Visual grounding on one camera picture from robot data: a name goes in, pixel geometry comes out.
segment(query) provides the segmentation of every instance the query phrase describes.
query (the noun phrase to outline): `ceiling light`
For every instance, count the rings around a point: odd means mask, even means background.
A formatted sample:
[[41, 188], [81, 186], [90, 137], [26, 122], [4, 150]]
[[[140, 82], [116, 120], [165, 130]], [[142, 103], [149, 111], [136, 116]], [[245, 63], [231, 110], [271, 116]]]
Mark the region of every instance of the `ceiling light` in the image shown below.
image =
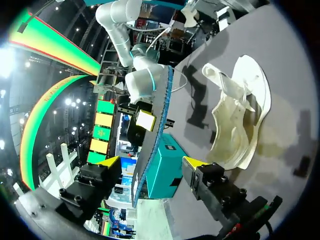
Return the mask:
[[2, 99], [4, 98], [5, 94], [6, 94], [6, 90], [2, 89], [2, 90], [0, 91], [0, 95], [1, 95], [1, 98], [2, 98]]
[[67, 98], [67, 99], [65, 100], [65, 104], [69, 106], [69, 105], [71, 104], [71, 99], [70, 99], [70, 98]]
[[0, 48], [0, 76], [7, 79], [15, 67], [15, 52], [10, 47]]
[[24, 66], [25, 66], [26, 68], [30, 68], [31, 63], [30, 63], [29, 61], [26, 61], [25, 64], [24, 64]]
[[6, 171], [6, 173], [7, 173], [10, 177], [12, 177], [12, 175], [14, 174], [14, 173], [12, 172], [11, 168], [8, 168], [7, 171]]
[[5, 141], [0, 140], [0, 149], [3, 150], [5, 149]]

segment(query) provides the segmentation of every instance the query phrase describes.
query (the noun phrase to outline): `teal box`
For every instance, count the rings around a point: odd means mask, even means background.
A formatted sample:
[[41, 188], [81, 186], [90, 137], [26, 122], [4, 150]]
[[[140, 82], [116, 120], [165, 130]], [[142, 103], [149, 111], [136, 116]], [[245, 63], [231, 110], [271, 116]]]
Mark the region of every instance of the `teal box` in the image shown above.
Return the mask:
[[164, 133], [146, 174], [150, 199], [172, 198], [182, 179], [182, 158], [187, 156], [177, 141]]

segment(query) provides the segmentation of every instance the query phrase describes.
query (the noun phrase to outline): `robotic arm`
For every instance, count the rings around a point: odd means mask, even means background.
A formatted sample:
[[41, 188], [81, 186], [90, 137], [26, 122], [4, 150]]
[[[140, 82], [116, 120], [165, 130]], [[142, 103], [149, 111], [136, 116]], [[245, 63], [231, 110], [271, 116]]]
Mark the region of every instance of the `robotic arm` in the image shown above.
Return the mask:
[[125, 76], [130, 102], [151, 102], [152, 92], [164, 72], [164, 65], [155, 63], [145, 50], [134, 46], [131, 50], [126, 22], [138, 19], [142, 0], [118, 0], [102, 4], [95, 13], [97, 22], [107, 31], [119, 60], [124, 67], [133, 64], [136, 71]]

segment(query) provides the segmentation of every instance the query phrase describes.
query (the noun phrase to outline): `white cable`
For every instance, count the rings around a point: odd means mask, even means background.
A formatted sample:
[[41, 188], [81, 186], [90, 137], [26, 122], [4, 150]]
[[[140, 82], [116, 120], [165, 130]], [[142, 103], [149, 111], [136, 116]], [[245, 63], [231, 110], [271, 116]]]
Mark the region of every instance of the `white cable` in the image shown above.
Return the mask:
[[134, 31], [138, 31], [138, 32], [153, 32], [153, 31], [159, 31], [159, 30], [165, 29], [165, 27], [151, 28], [151, 29], [140, 29], [140, 28], [135, 28], [135, 27], [127, 25], [127, 24], [125, 24], [125, 25], [127, 28], [132, 29]]
[[174, 93], [174, 92], [176, 92], [176, 91], [178, 91], [178, 90], [180, 90], [180, 89], [183, 89], [183, 88], [187, 85], [187, 83], [188, 83], [188, 78], [186, 77], [186, 75], [183, 74], [182, 71], [177, 70], [176, 68], [173, 68], [173, 69], [174, 69], [174, 71], [177, 71], [177, 72], [180, 73], [182, 76], [184, 76], [184, 78], [185, 78], [185, 84], [183, 84], [182, 86], [178, 87], [177, 89], [172, 90], [171, 93]]
[[153, 46], [153, 44], [156, 43], [156, 41], [167, 31], [169, 30], [171, 27], [167, 27], [165, 30], [163, 30], [154, 40], [153, 42], [150, 44], [150, 46], [148, 47], [148, 49], [145, 51], [145, 55], [147, 56], [148, 51], [151, 49], [151, 47]]

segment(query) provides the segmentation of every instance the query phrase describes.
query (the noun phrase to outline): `screw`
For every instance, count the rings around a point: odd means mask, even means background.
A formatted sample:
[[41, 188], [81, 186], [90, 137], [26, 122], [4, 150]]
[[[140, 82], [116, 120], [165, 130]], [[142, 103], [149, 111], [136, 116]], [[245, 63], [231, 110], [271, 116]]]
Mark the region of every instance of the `screw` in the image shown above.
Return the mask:
[[82, 198], [82, 196], [77, 195], [77, 196], [74, 197], [74, 200], [75, 200], [77, 203], [79, 203], [79, 202], [81, 202], [81, 201], [83, 200], [83, 198]]
[[244, 188], [240, 188], [239, 192], [240, 192], [241, 195], [244, 195], [244, 194], [247, 193], [247, 190], [244, 189]]
[[227, 176], [222, 176], [221, 177], [221, 182], [225, 183], [228, 180]]
[[222, 205], [227, 205], [228, 203], [230, 202], [230, 197], [229, 196], [224, 196], [222, 199], [221, 199], [221, 203]]
[[60, 194], [60, 196], [65, 196], [66, 195], [66, 193], [67, 193], [67, 190], [65, 189], [65, 188], [60, 188], [59, 189], [59, 194]]

